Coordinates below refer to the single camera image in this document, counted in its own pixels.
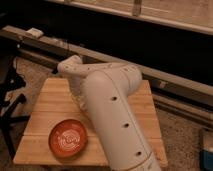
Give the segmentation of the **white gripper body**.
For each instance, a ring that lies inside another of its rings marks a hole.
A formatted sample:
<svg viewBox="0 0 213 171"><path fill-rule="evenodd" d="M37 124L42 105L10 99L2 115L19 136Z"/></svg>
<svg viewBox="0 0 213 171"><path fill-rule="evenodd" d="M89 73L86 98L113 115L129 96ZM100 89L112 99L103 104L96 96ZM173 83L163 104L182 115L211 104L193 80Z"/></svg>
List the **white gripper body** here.
<svg viewBox="0 0 213 171"><path fill-rule="evenodd" d="M75 98L83 96L83 82L82 77L73 76L69 78L70 90Z"/></svg>

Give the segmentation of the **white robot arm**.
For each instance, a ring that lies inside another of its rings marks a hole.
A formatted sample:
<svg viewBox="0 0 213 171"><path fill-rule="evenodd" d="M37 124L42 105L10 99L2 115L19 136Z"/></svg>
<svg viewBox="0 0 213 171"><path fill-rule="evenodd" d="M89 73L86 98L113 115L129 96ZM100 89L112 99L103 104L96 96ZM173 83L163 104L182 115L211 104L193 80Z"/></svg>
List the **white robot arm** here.
<svg viewBox="0 0 213 171"><path fill-rule="evenodd" d="M142 74L128 63L85 64L73 55L60 73L82 76L86 109L113 171L162 171L128 102Z"/></svg>

